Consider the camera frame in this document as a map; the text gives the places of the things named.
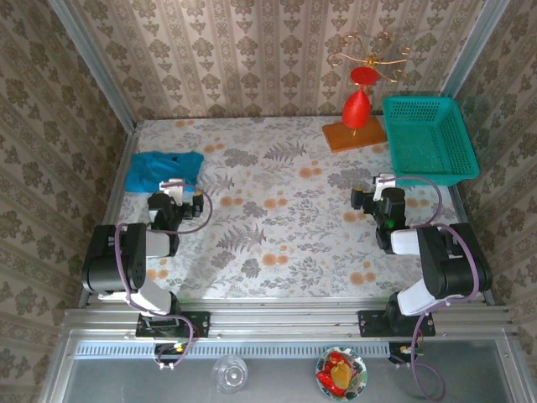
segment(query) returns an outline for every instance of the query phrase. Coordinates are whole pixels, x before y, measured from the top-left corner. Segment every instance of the red ornament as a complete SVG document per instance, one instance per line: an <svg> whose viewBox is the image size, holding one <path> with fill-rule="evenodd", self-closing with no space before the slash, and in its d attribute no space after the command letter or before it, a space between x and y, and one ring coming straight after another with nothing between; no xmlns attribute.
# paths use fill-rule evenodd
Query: red ornament
<svg viewBox="0 0 537 403"><path fill-rule="evenodd" d="M351 71L351 80L361 86L374 86L379 78L380 75L376 70L365 65Z"/></svg>
<svg viewBox="0 0 537 403"><path fill-rule="evenodd" d="M371 112L371 103L362 88L352 94L343 107L341 120L348 128L363 128Z"/></svg>

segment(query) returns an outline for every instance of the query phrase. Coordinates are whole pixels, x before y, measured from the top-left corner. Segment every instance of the cable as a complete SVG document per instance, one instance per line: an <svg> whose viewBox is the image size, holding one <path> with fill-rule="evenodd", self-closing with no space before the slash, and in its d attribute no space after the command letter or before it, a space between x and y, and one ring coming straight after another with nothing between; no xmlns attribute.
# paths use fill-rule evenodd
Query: cable
<svg viewBox="0 0 537 403"><path fill-rule="evenodd" d="M178 359L176 359L173 363L169 364L170 369L173 369L175 366L179 365L183 359L185 359L186 355L190 351L190 347L192 346L192 339L194 338L194 325L192 325L192 322L181 315L165 315L159 312L150 311L148 309L143 308L142 306L138 305L136 302L131 300L131 294L132 289L127 281L127 276L125 275L125 270L123 269L123 262L121 259L121 249L120 249L120 243L119 243L119 235L121 233L121 230L123 227L126 227L127 224L121 223L116 226L116 231L114 233L114 254L116 255L116 265L117 265L117 272L119 273L119 277L121 278L121 282L123 283L123 287L125 288L125 302L127 302L127 305L130 307L137 309L141 311L142 313L147 313L152 317L168 317L170 319L178 319L186 324L189 328L189 337L188 342L186 344L185 350L180 355ZM161 369L164 368L164 363L160 361L160 358L158 358L159 366Z"/></svg>
<svg viewBox="0 0 537 403"><path fill-rule="evenodd" d="M461 245L461 248L467 257L468 264L470 265L470 270L472 271L472 278L473 278L473 288L469 296L465 296L462 298L459 298L459 297L447 298L445 301L441 301L438 304L433 305L427 311L422 312L420 315L420 318L418 319L418 322L416 323L416 327L414 328L414 334L412 335L412 343L410 344L410 368L412 369L412 375L414 376L414 380L416 384L418 385L418 388L420 388L421 393L426 399L432 400L432 401L442 401L446 397L446 381L444 380L444 378L442 378L442 375L434 367L428 364L415 362L415 357L414 357L415 348L416 348L418 335L420 332L421 323L424 321L427 315L429 315L428 312L437 311L444 306L449 306L452 302L467 302L467 301L473 300L476 297L477 293L479 292L479 274L477 272L476 261L474 260L472 256L472 252L470 252L470 248L468 248L467 243L464 242L464 239L462 239L461 235L459 235L453 228L445 224L435 224L435 227L440 227L440 228L445 229ZM427 368L442 383L442 392L440 396L433 397L425 391L425 388L421 384L420 377L418 376L416 367Z"/></svg>
<svg viewBox="0 0 537 403"><path fill-rule="evenodd" d="M433 214L433 217L429 218L423 224L414 225L413 228L423 227L425 225L430 225L433 221L435 221L435 219L438 218L438 216L440 215L440 211L442 209L442 193L440 192L440 188L438 187L438 185L435 182L433 182L433 181L431 181L431 180L429 180L427 178L423 178L421 176L413 176L413 175L395 176L394 178L389 178L389 179L379 179L378 183L386 183L386 182L399 181L399 180L402 180L402 181L422 181L422 182L428 183L429 185L433 186L433 189L435 189L435 191L436 191L436 195L438 195L438 206L436 207L436 211Z"/></svg>
<svg viewBox="0 0 537 403"><path fill-rule="evenodd" d="M204 191L203 189L201 189L199 187L189 185L188 183L186 183L184 181L176 181L176 182L167 183L167 184L161 185L161 186L162 187L181 186L181 187L192 187L192 188L194 188L195 191L200 192L207 199L207 201L209 202L209 215L207 216L207 219L200 226L198 226L198 227L196 227L194 229L188 229L186 231L166 231L166 230L161 230L161 229L151 229L149 231L151 231L152 233L167 233L168 235L186 235L188 233L197 233L198 231L203 229L209 223L209 221L211 220L211 217L212 217L212 199L207 194L206 191Z"/></svg>

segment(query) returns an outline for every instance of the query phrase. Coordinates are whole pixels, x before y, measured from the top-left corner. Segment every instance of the glass cup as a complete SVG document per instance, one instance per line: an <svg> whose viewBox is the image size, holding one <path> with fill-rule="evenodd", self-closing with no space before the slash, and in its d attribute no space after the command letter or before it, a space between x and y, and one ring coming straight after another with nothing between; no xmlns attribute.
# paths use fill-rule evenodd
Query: glass cup
<svg viewBox="0 0 537 403"><path fill-rule="evenodd" d="M248 369L237 355L226 355L212 367L212 378L216 388L222 393L231 394L241 390L246 384Z"/></svg>

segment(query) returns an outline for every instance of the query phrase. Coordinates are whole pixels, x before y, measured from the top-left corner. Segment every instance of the wooden base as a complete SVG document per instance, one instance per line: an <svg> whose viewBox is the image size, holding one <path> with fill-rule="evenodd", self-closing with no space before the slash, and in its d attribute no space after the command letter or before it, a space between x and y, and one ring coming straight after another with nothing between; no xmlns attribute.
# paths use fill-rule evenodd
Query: wooden base
<svg viewBox="0 0 537 403"><path fill-rule="evenodd" d="M354 130L348 128L343 122L327 124L322 127L326 142L332 153L345 151L346 149L358 149L368 145L386 143L388 138L383 128L380 127L377 118L370 116L368 123L363 128Z"/></svg>

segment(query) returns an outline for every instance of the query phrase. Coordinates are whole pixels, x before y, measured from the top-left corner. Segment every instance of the plate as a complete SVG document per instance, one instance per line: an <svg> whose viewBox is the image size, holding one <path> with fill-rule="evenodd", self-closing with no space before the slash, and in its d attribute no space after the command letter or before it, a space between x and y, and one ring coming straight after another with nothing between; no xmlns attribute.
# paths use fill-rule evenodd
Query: plate
<svg viewBox="0 0 537 403"><path fill-rule="evenodd" d="M325 363L328 360L328 357L330 354L334 351L337 351L341 355L343 355L349 364L352 366L354 371L356 371L356 375L352 377L351 383L349 384L349 387L347 391L345 392L345 395L343 396L336 396L332 394L327 388L325 388L321 382L315 377L315 380L317 381L317 384L319 385L319 388L321 389L322 393L329 399L335 400L335 401L353 401L355 400L359 395L362 394L363 390L366 388L366 383L368 382L368 370L366 369L366 364L363 363L362 357L360 357L356 351L354 351L352 348L347 347L333 347L328 348L319 358L319 361L317 361L317 366L315 367L315 374L318 374L322 372L325 369Z"/></svg>

